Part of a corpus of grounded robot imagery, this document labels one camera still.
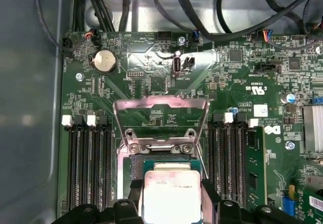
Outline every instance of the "logo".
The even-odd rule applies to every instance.
[[[262,86],[247,86],[246,90],[251,90],[253,95],[264,95],[267,87]]]
[[[281,127],[280,126],[273,126],[273,127],[271,127],[271,126],[266,126],[265,128],[264,128],[264,132],[266,133],[266,134],[271,134],[271,133],[273,133],[273,134],[275,134],[275,135],[279,135],[280,133],[281,133]]]

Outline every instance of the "aluminum heatsink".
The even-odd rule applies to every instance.
[[[305,150],[323,152],[323,105],[303,108]]]

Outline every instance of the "blue wire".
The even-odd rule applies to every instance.
[[[271,39],[271,37],[272,37],[272,33],[273,33],[273,30],[269,30],[269,32],[268,32],[268,40],[270,40],[270,39]]]
[[[195,38],[198,38],[198,33],[197,33],[197,31],[193,31],[193,34],[194,34]]]

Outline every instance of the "motherboard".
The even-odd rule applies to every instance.
[[[69,33],[65,43],[83,37]],[[297,47],[306,39],[272,42]],[[289,51],[255,35],[217,44],[198,32],[97,32],[64,56],[59,216],[128,198],[149,161],[199,159],[202,178],[222,198],[321,223],[322,126],[321,46]],[[152,144],[162,141],[178,145]]]

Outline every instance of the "blue connector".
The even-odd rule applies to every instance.
[[[313,104],[323,104],[323,97],[314,98]]]
[[[295,216],[296,201],[291,200],[288,196],[283,197],[283,211],[288,215]]]

